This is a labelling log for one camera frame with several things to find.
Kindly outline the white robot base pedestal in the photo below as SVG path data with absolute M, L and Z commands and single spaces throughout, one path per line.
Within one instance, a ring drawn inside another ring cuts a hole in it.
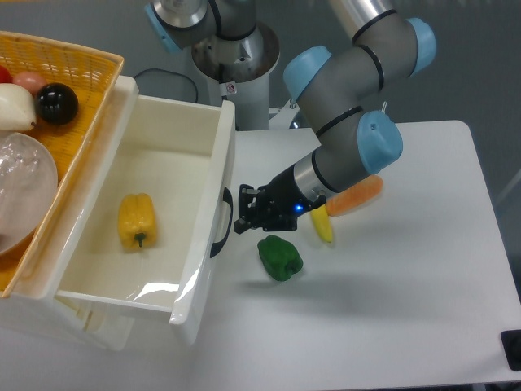
M 235 105 L 239 130 L 269 128 L 270 73 L 276 68 L 280 45 L 266 24 L 238 41 L 213 36 L 192 46 L 192 60 L 204 75 L 212 105 L 223 100 Z

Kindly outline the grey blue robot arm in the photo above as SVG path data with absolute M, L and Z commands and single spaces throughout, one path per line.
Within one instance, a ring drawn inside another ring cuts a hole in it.
M 237 233 L 293 231 L 299 216 L 323 206 L 396 161 L 403 150 L 395 123 L 361 101 L 412 77 L 436 57 L 436 37 L 418 18 L 403 19 L 390 1 L 333 1 L 351 48 L 342 55 L 315 46 L 285 68 L 291 101 L 319 146 L 270 183 L 242 185 Z M 279 58 L 278 40 L 256 16 L 253 1 L 150 1 L 145 12 L 165 49 L 190 48 L 210 93 L 229 100 L 242 130 L 269 120 L 263 86 Z

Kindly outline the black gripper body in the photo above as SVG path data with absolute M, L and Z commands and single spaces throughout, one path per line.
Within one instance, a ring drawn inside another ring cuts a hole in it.
M 258 188 L 256 228 L 264 231 L 295 231 L 298 217 L 325 204 L 324 195 L 304 195 L 298 188 L 294 166 Z

